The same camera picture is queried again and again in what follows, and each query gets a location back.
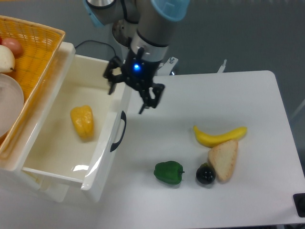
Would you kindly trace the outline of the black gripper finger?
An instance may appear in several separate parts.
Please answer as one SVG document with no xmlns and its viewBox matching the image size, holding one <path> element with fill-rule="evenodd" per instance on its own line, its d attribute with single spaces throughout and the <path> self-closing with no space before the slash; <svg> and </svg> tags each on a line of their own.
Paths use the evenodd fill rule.
<svg viewBox="0 0 305 229">
<path fill-rule="evenodd" d="M 144 109 L 156 108 L 162 98 L 165 85 L 161 83 L 153 83 L 151 87 L 141 89 L 139 95 L 142 98 L 143 104 L 139 110 L 142 114 Z"/>
<path fill-rule="evenodd" d="M 103 73 L 103 77 L 108 80 L 109 91 L 108 95 L 111 95 L 115 91 L 116 84 L 124 82 L 124 76 L 122 73 L 118 75 L 113 74 L 113 70 L 123 67 L 123 62 L 118 56 L 114 56 L 108 62 L 108 65 Z"/>
</svg>

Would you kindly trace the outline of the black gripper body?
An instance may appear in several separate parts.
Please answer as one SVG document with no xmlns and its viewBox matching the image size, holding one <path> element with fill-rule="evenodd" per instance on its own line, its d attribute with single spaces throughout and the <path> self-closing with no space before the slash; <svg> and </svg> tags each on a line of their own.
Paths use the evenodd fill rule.
<svg viewBox="0 0 305 229">
<path fill-rule="evenodd" d="M 161 63 L 161 61 L 151 62 L 142 59 L 143 49 L 140 49 L 140 54 L 134 53 L 129 49 L 125 59 L 125 63 L 121 67 L 122 75 L 126 78 L 125 82 L 128 86 L 136 91 L 153 91 L 161 90 L 161 83 L 154 83 L 153 77 Z"/>
</svg>

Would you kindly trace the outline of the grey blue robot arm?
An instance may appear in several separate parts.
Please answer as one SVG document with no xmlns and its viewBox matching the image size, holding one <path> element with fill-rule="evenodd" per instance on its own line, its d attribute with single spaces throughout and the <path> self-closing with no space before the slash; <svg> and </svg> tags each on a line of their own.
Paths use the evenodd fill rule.
<svg viewBox="0 0 305 229">
<path fill-rule="evenodd" d="M 109 94 L 118 83 L 138 91 L 143 105 L 139 111 L 156 108 L 165 86 L 153 78 L 162 62 L 178 23 L 185 17 L 188 0 L 85 0 L 95 25 L 124 21 L 132 34 L 126 35 L 129 51 L 122 61 L 114 56 L 104 71 Z"/>
</svg>

